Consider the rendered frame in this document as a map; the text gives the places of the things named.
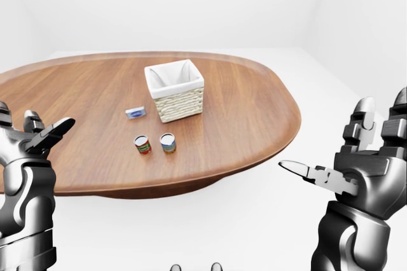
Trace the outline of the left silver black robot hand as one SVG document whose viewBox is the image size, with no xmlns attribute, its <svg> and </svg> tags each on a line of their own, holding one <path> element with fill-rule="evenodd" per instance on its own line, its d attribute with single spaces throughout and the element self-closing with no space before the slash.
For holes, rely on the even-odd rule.
<svg viewBox="0 0 407 271">
<path fill-rule="evenodd" d="M 62 140 L 75 122 L 67 117 L 45 127 L 38 113 L 28 109 L 24 113 L 23 129 L 17 130 L 10 109 L 0 101 L 0 164 L 5 167 L 22 158 L 47 158 L 51 148 Z"/>
</svg>

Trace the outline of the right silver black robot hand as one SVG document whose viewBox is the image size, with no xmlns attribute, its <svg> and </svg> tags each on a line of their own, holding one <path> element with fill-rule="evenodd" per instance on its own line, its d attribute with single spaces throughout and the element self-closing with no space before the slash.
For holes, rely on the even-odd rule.
<svg viewBox="0 0 407 271">
<path fill-rule="evenodd" d="M 379 150 L 368 150 L 375 136 L 375 100 L 361 99 L 343 131 L 344 145 L 333 168 L 283 160 L 279 165 L 303 180 L 335 192 L 337 201 L 387 220 L 407 205 L 407 88 L 397 95 L 383 122 Z"/>
</svg>

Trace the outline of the red label tomato sauce tin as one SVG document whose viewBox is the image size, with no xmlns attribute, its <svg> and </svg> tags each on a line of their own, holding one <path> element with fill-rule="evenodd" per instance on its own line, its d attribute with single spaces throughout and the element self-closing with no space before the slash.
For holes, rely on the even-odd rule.
<svg viewBox="0 0 407 271">
<path fill-rule="evenodd" d="M 138 135 L 134 139 L 134 145 L 137 148 L 138 152 L 142 155 L 146 155 L 151 152 L 151 145 L 146 135 Z"/>
</svg>

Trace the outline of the white lined wicker basket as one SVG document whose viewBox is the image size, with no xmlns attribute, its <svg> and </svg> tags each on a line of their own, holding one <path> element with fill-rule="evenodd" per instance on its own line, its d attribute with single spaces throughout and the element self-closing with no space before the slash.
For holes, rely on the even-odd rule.
<svg viewBox="0 0 407 271">
<path fill-rule="evenodd" d="M 162 123 L 203 112 L 204 77 L 190 59 L 147 66 L 144 74 Z"/>
</svg>

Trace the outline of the small blue white box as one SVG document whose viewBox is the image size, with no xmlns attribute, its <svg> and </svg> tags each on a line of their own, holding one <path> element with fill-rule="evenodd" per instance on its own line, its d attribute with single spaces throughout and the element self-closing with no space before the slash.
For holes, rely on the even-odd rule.
<svg viewBox="0 0 407 271">
<path fill-rule="evenodd" d="M 137 107 L 137 108 L 131 108 L 131 109 L 126 109 L 125 114 L 129 120 L 134 119 L 134 118 L 139 118 L 146 116 L 146 110 L 144 106 Z"/>
</svg>

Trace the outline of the blue yellow label tin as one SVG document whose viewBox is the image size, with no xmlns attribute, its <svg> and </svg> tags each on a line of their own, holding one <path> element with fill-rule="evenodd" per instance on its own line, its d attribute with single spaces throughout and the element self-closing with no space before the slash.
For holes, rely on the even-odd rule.
<svg viewBox="0 0 407 271">
<path fill-rule="evenodd" d="M 160 137 L 160 144 L 166 154 L 172 154 L 176 151 L 176 138 L 171 133 L 165 133 Z"/>
</svg>

